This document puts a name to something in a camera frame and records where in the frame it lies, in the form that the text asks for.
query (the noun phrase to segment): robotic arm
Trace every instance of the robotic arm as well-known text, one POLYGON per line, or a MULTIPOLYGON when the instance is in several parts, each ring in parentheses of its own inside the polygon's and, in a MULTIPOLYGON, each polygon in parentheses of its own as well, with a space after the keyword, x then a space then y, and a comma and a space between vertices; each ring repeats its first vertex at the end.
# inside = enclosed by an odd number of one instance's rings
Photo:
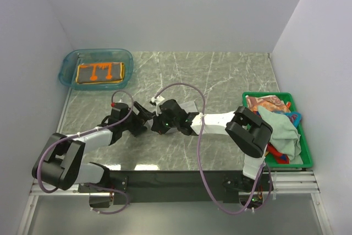
MULTIPOLYGON (((134 102, 134 107, 139 110, 131 115, 121 124, 112 126, 117 121, 125 118, 130 111, 127 104, 118 102, 111 104, 111 114, 106 116, 89 135, 79 136, 75 139, 64 141, 54 147, 44 157, 41 167, 42 181, 57 188, 67 190, 73 184, 78 183, 97 183, 100 186, 109 186, 110 170, 97 163, 81 163, 83 155, 87 152, 98 149, 99 147, 114 144, 122 136, 122 132, 128 130, 133 136, 138 136, 147 131, 144 126, 146 121, 152 118, 152 113, 144 109, 138 102, 134 102)), ((49 138, 33 169, 32 176, 37 178, 39 161, 44 152, 55 142, 71 135, 54 133, 49 138)))
MULTIPOLYGON (((186 113, 176 100, 153 97, 156 106, 152 130, 160 134, 177 128, 185 135, 199 135, 202 126, 199 112, 186 113)), ((265 159, 266 146, 273 132, 272 127, 246 107, 222 114, 205 114, 203 134, 230 136, 245 154, 243 175, 255 179, 265 159)))
MULTIPOLYGON (((146 121, 151 119, 153 119, 151 130, 159 134, 177 128, 185 135, 199 135, 201 113, 187 113, 175 100, 165 100, 161 96, 152 98, 151 103, 156 106, 155 112, 151 113, 134 102, 134 107, 139 113, 132 112, 124 122, 111 127, 112 124, 125 118, 130 111, 127 104, 113 102, 111 114, 96 127, 96 132, 85 136, 78 133, 76 139, 58 144, 45 155, 41 168, 42 180, 63 190, 77 183, 96 183, 102 187, 110 187, 110 170, 97 163, 81 163, 83 155, 98 147, 114 144, 126 130, 133 136, 140 135, 147 130, 144 126, 146 121)), ((266 145, 272 133, 270 125, 246 107, 239 107, 234 112, 223 114, 206 114, 204 118, 203 133, 229 135, 245 154, 243 175, 255 179, 263 164, 266 145)), ((33 177, 37 178, 39 161, 48 147, 57 140, 69 136, 52 134, 32 169, 33 177)))

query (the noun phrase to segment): gray marble table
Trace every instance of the gray marble table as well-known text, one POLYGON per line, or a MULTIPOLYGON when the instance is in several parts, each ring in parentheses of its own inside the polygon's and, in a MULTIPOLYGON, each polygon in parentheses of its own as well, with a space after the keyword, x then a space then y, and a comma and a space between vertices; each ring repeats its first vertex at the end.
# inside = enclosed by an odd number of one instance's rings
MULTIPOLYGON (((193 84, 206 97, 206 113, 235 111, 245 91, 278 91, 267 53, 134 52, 134 74, 125 88, 150 111, 150 98, 174 83, 193 84)), ((110 113, 111 91, 70 90, 62 133, 72 134, 95 127, 110 113)), ((163 94, 179 103, 202 101, 191 88, 174 86, 163 94)), ((116 94, 129 103, 127 96, 116 94)), ((194 136, 181 133, 159 135, 148 131, 139 137, 124 132, 120 140, 85 155, 113 170, 198 170, 194 136)), ((205 170, 241 170, 244 155, 230 137, 204 135, 201 160, 205 170)))

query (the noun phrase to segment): blue plastic tray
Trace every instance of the blue plastic tray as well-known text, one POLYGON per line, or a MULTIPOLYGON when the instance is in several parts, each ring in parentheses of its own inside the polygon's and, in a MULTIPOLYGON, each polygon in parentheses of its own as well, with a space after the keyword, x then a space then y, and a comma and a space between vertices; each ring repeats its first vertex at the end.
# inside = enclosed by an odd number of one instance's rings
POLYGON ((75 90, 116 90, 124 88, 133 73, 132 54, 124 49, 85 49, 69 53, 61 66, 60 82, 75 90), (125 64, 125 76, 116 84, 77 84, 77 67, 82 63, 122 62, 125 64))

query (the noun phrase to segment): green tray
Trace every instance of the green tray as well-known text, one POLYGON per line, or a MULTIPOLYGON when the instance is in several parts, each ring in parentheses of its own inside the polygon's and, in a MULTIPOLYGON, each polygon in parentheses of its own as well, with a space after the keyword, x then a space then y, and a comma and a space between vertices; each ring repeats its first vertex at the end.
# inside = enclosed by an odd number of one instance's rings
MULTIPOLYGON (((290 110, 291 111, 297 111, 295 102, 293 101, 292 95, 290 93, 277 93, 277 92, 244 92, 242 94, 242 99, 243 99, 243 105, 247 107, 247 101, 246 101, 246 96, 254 96, 254 97, 262 97, 262 96, 267 96, 267 95, 276 95, 279 99, 284 101, 286 104, 287 102, 291 102, 290 110)), ((272 154, 268 154, 265 157, 265 162, 270 166, 270 167, 276 167, 276 168, 310 168, 313 166, 313 160, 311 157, 311 154, 309 152, 308 144, 306 141, 306 137, 303 132, 302 124, 301 122, 299 123, 297 127, 297 131, 299 134, 301 134, 301 138, 299 140, 299 143, 301 144, 301 158, 303 161, 302 165, 281 165, 276 162, 274 159, 274 156, 272 154)))

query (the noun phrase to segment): white wall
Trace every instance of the white wall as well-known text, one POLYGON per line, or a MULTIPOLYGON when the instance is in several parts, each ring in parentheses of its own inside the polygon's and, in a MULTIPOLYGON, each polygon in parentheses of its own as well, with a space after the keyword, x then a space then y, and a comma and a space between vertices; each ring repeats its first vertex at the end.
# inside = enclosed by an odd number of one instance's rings
POLYGON ((49 0, 74 48, 271 52, 299 0, 49 0))
POLYGON ((352 0, 300 0, 272 55, 293 94, 335 234, 351 234, 352 0))
POLYGON ((47 0, 0 0, 0 234, 14 234, 31 168, 67 91, 57 74, 72 47, 47 0))

